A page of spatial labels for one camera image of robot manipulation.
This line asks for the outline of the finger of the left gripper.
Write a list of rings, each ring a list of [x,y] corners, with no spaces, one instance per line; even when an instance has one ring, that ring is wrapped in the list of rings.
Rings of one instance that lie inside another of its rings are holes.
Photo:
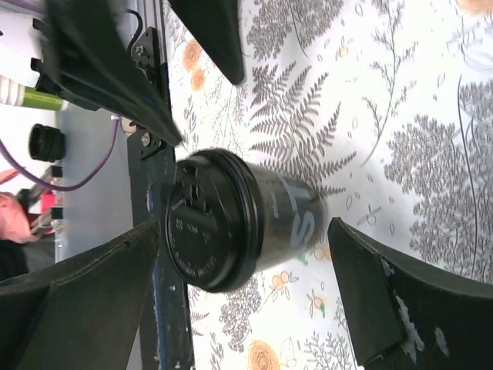
[[[171,0],[171,9],[222,74],[232,83],[245,78],[237,0]]]
[[[114,1],[47,1],[44,71],[75,96],[134,119],[176,146],[182,136],[170,108],[119,36],[120,9]]]

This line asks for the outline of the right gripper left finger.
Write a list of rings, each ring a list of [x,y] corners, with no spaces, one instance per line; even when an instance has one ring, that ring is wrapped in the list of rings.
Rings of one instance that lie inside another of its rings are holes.
[[[152,285],[159,225],[1,283],[3,369],[124,369]]]

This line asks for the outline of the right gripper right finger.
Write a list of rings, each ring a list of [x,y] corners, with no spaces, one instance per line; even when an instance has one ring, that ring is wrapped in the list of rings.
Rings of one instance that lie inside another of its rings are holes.
[[[357,363],[490,369],[492,286],[383,245],[335,217],[327,236]]]

